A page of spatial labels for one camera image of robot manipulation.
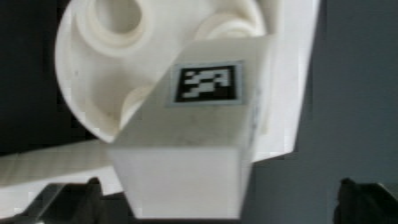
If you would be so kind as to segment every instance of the white curved surface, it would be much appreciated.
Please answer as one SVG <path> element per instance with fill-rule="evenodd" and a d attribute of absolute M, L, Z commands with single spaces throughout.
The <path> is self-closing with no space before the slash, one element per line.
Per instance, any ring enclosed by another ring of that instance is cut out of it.
<path fill-rule="evenodd" d="M 252 15 L 261 12 L 254 0 L 136 0 L 136 28 L 113 32 L 106 28 L 112 22 L 96 18 L 110 17 L 103 10 L 96 11 L 97 1 L 106 0 L 71 1 L 58 28 L 55 65 L 71 111 L 92 134 L 112 142 L 128 93 L 156 84 L 206 19 L 218 12 L 236 15 L 257 27 L 252 36 L 263 35 L 263 23 L 261 15 Z"/>

